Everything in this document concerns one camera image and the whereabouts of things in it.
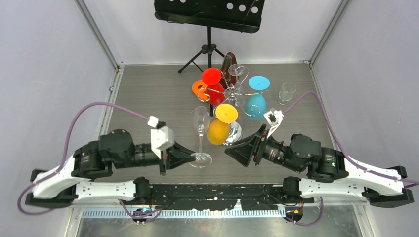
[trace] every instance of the metal frame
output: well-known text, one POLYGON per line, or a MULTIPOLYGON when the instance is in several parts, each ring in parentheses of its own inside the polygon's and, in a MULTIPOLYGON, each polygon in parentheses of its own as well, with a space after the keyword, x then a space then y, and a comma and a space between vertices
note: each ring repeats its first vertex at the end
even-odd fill
POLYGON ((70 215, 69 224, 67 227, 66 232, 64 233, 64 237, 76 237, 77 232, 79 231, 81 216, 82 216, 82 209, 81 208, 72 208, 72 213, 70 215))
POLYGON ((357 206, 354 205, 356 219, 358 221, 359 228, 361 230, 362 236, 376 236, 370 219, 368 217, 370 206, 357 206))
MULTIPOLYGON (((118 91, 119 91, 119 86, 121 84, 121 78, 122 78, 122 74, 124 73, 124 65, 121 65, 120 68, 118 69, 118 71, 115 73, 114 79, 112 80, 112 84, 111 87, 109 88, 109 95, 108 95, 108 99, 107 102, 111 103, 111 104, 115 104, 115 101, 117 99, 117 95, 118 95, 118 91)), ((108 133, 108 128, 109 128, 109 123, 111 121, 111 116, 112 116, 112 112, 113 112, 114 108, 113 107, 106 107, 103 111, 103 115, 102 115, 102 121, 99 125, 99 129, 97 132, 97 136, 99 137, 100 135, 104 135, 106 133, 108 133)))
POLYGON ((99 27, 97 26, 91 12, 89 11, 86 3, 84 0, 74 0, 74 2, 79 7, 80 12, 82 13, 83 17, 86 20, 86 23, 89 25, 92 33, 94 34, 95 38, 97 39, 100 47, 106 54, 106 57, 109 59, 109 62, 112 64, 115 70, 119 68, 118 63, 116 62, 115 57, 113 56, 108 44, 106 43, 105 38, 103 37, 102 33, 100 32, 99 27))
MULTIPOLYGON (((323 198, 325 206, 342 206, 342 205, 355 205, 355 206, 368 206, 369 203, 365 200, 342 200, 336 197, 325 197, 323 198)), ((72 203, 70 208, 110 208, 117 207, 120 203, 117 200, 97 200, 97 201, 81 201, 78 203, 72 203)), ((130 205, 136 208, 146 208, 148 205, 130 205)), ((319 206, 319 202, 305 203, 304 206, 319 206)))
POLYGON ((323 34, 322 38, 320 39, 319 44, 316 47, 316 50, 314 50, 313 56, 311 56, 310 59, 310 68, 313 67, 314 63, 316 62, 317 57, 319 56, 320 52, 322 51, 323 47, 325 46, 327 40, 329 39, 329 36, 332 34, 333 30, 335 29, 336 25, 338 24, 341 16, 344 14, 346 8, 348 5, 352 2, 352 0, 341 0, 340 4, 335 11, 335 14, 332 17, 332 20, 330 21, 328 27, 326 28, 325 33, 323 34))

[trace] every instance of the clear glass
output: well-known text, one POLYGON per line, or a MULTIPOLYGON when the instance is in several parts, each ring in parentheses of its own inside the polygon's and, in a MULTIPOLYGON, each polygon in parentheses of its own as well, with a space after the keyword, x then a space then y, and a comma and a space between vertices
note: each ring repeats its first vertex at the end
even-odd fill
POLYGON ((230 124, 230 133, 228 134, 227 139, 222 144, 224 147, 229 147, 233 142, 239 141, 243 138, 243 130, 238 122, 232 122, 230 124))
POLYGON ((231 85, 229 88, 225 89, 225 98, 228 99, 226 101, 228 104, 236 107, 241 107, 246 102, 239 83, 231 85))
POLYGON ((204 134, 210 126, 210 114, 208 113, 207 108, 204 106, 196 107, 193 110, 193 113, 194 128, 196 129, 199 136, 199 151, 191 154, 191 156, 195 157, 195 161, 190 162, 189 164, 193 167, 203 168, 212 163, 212 157, 209 154, 202 152, 204 134))
POLYGON ((210 126, 210 114, 208 109, 204 106, 198 106, 193 110, 194 113, 194 128, 198 134, 204 134, 210 126))
POLYGON ((228 73, 232 76, 241 76, 246 70, 247 67, 241 64, 233 64, 228 68, 228 73))
POLYGON ((292 100, 295 92, 297 91, 296 85, 291 82, 286 82, 282 84, 281 90, 278 94, 279 103, 281 105, 286 105, 290 100, 292 100))

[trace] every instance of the tripod leg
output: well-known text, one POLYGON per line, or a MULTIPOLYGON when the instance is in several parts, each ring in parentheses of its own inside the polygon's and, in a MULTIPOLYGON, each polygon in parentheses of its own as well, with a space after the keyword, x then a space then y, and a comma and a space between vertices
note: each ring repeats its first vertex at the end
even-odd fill
POLYGON ((189 64, 191 64, 197 57, 199 57, 199 55, 202 54, 202 51, 199 51, 199 53, 197 53, 191 60, 189 60, 189 62, 187 62, 185 64, 185 66, 183 66, 181 69, 179 69, 179 71, 177 71, 178 73, 181 73, 183 71, 183 69, 185 69, 187 66, 189 66, 189 64))
MULTIPOLYGON (((207 47, 211 47, 211 27, 207 27, 207 47)), ((212 67, 212 52, 208 53, 208 68, 212 67)), ((214 107, 209 105, 209 116, 214 116, 214 107)))
POLYGON ((198 64, 196 64, 195 62, 192 62, 193 64, 195 64, 195 66, 197 66, 197 68, 203 73, 204 71, 198 66, 198 64))
POLYGON ((220 52, 220 50, 218 50, 217 48, 215 48, 214 49, 219 55, 221 55, 221 57, 225 57, 225 55, 222 53, 222 52, 220 52))

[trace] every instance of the purple cable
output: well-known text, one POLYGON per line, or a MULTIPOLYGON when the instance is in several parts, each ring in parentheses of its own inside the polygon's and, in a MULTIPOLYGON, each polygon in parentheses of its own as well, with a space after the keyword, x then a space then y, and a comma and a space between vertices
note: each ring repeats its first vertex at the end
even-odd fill
MULTIPOLYGON (((325 110, 325 107, 323 106, 323 103, 322 103, 322 101, 320 100, 320 98, 319 98, 319 96, 314 92, 314 91, 308 91, 308 92, 306 92, 306 93, 304 93, 302 96, 300 96, 294 103, 292 103, 286 110, 284 110, 284 111, 282 111, 282 114, 286 114, 286 113, 288 113, 298 102, 300 102, 300 100, 302 100, 305 96, 307 96, 308 94, 312 94, 315 98, 316 98, 316 100, 317 100, 317 102, 319 103, 319 105, 320 105, 320 107, 322 108, 322 112, 323 112, 323 116, 325 117, 325 121, 326 121, 326 125, 327 125, 327 127, 328 127, 328 129, 329 129, 329 131, 330 131, 330 134, 332 135, 332 137, 333 137, 333 139, 336 141, 336 143, 337 143, 337 146, 339 146, 339 148, 340 148, 340 151, 342 151, 342 153, 343 153, 343 155, 345 156, 345 158, 352 164, 352 165, 354 165, 355 167, 357 167, 358 169, 361 169, 361 170, 367 170, 367 168, 365 168, 365 167, 363 167, 363 166, 361 166, 361 165, 359 165, 359 164, 357 164, 349 155, 348 155, 348 153, 346 152, 346 150, 343 148, 343 146, 342 146, 342 144, 339 142, 339 140, 337 139, 337 136, 336 136, 336 134, 333 132, 333 130, 332 130, 332 126, 330 125, 330 121, 329 121, 329 119, 328 119, 328 117, 327 117, 327 114, 326 114, 326 110, 325 110)), ((388 179, 391 179, 391 180, 398 180, 397 179, 397 177, 394 177, 394 176, 390 176, 390 175, 385 175, 385 174, 381 174, 381 173, 378 173, 378 172, 376 172, 376 171, 374 171, 374 170, 367 170, 367 172, 369 172, 369 173, 371 173, 371 174, 375 174, 375 175, 377 175, 377 176, 380 176, 380 177, 383 177, 383 178, 388 178, 388 179)), ((407 183, 411 183, 411 184, 409 184, 409 185, 407 185, 405 188, 411 188, 411 187, 414 187, 414 186, 416 186, 416 185, 419 185, 419 181, 416 181, 416 180, 411 180, 411 179, 401 179, 401 181, 403 181, 403 182, 407 182, 407 183)))
MULTIPOLYGON (((147 116, 144 116, 144 115, 142 115, 142 114, 139 114, 139 113, 137 113, 137 112, 134 112, 134 111, 132 111, 132 110, 129 110, 129 109, 125 108, 125 107, 122 107, 122 106, 119 106, 119 105, 115 105, 115 104, 111 104, 111 103, 106 103, 106 102, 94 102, 94 103, 90 103, 90 104, 88 104, 88 105, 84 106, 84 107, 83 107, 83 108, 82 108, 82 109, 81 109, 81 110, 80 110, 80 111, 76 114, 76 116, 74 116, 73 120, 71 121, 70 127, 68 128, 68 131, 67 131, 67 136, 66 136, 66 139, 65 139, 65 142, 64 142, 63 158, 61 159, 61 163, 60 163, 60 165, 58 166, 58 168, 57 168, 56 172, 51 173, 51 174, 49 174, 49 175, 47 175, 47 176, 45 176, 45 177, 41 178, 40 180, 38 180, 38 181, 37 181, 37 184, 40 184, 40 183, 44 182, 45 180, 48 180, 48 179, 50 179, 50 178, 54 177, 54 176, 55 176, 58 172, 60 172, 60 171, 63 169, 63 167, 64 167, 64 163, 65 163, 65 161, 67 160, 68 144, 69 144, 69 141, 70 141, 70 136, 71 136, 71 132, 73 131, 74 124, 76 123, 77 119, 80 117, 80 115, 82 115, 82 113, 83 113, 84 111, 86 111, 88 108, 93 107, 93 106, 96 106, 96 105, 110 106, 110 107, 113 107, 113 108, 120 109, 120 110, 122 110, 122 111, 128 112, 128 113, 130 113, 130 114, 132 114, 132 115, 135 115, 135 116, 137 116, 137 117, 140 117, 140 118, 142 118, 142 119, 144 119, 144 120, 149 120, 149 117, 147 117, 147 116)), ((23 210, 23 208, 22 208, 22 204, 21 204, 21 202, 22 202, 22 198, 23 198, 23 196, 25 195, 25 193, 26 193, 27 191, 29 191, 31 188, 33 188, 34 186, 35 186, 35 184, 34 184, 34 183, 31 183, 31 184, 30 184, 27 188, 25 188, 25 189, 22 191, 22 193, 19 195, 19 197, 18 197, 18 199, 17 199, 17 209, 19 209, 19 211, 20 211, 21 213, 25 214, 25 215, 42 215, 42 214, 45 214, 45 213, 48 213, 48 212, 52 211, 53 209, 49 209, 49 210, 46 210, 46 211, 41 211, 41 212, 28 212, 28 211, 23 210)))
POLYGON ((157 213, 156 214, 156 216, 154 216, 153 218, 151 218, 149 221, 146 221, 146 222, 144 222, 144 223, 150 223, 150 222, 153 222, 159 215, 160 215, 160 213, 162 212, 162 210, 161 209, 157 209, 157 210, 154 210, 154 211, 151 211, 151 212, 139 212, 140 214, 143 214, 142 216, 134 216, 134 215, 132 215, 131 213, 130 213, 130 211, 128 211, 128 209, 127 209, 127 207, 124 205, 124 203, 122 202, 122 200, 119 200, 119 203, 121 204, 121 206, 122 206, 122 208, 124 209, 124 211, 126 212, 126 214, 128 215, 128 216, 130 216, 132 219, 143 219, 144 217, 146 217, 146 216, 151 216, 151 215, 153 215, 154 213, 156 213, 156 212, 159 212, 159 213, 157 213))
MULTIPOLYGON (((298 226, 314 226, 316 224, 318 224, 322 219, 323 219, 323 214, 325 212, 325 204, 323 203, 323 198, 320 197, 320 215, 317 218, 317 220, 315 220, 312 223, 300 223, 300 222, 296 222, 295 224, 298 226)), ((294 214, 292 215, 291 218, 285 217, 285 219, 287 219, 288 221, 294 222, 294 214)))

